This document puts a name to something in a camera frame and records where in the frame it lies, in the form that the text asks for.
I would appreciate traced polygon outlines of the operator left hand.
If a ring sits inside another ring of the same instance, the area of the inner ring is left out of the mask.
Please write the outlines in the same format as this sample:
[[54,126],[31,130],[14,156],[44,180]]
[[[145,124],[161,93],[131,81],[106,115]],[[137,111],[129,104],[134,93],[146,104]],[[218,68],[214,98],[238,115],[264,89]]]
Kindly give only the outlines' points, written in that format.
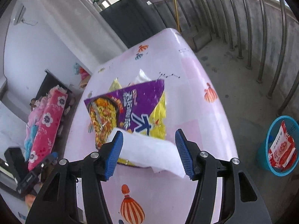
[[32,194],[27,194],[25,196],[25,204],[27,205],[28,209],[31,209],[35,199],[36,199],[36,196],[34,196]]

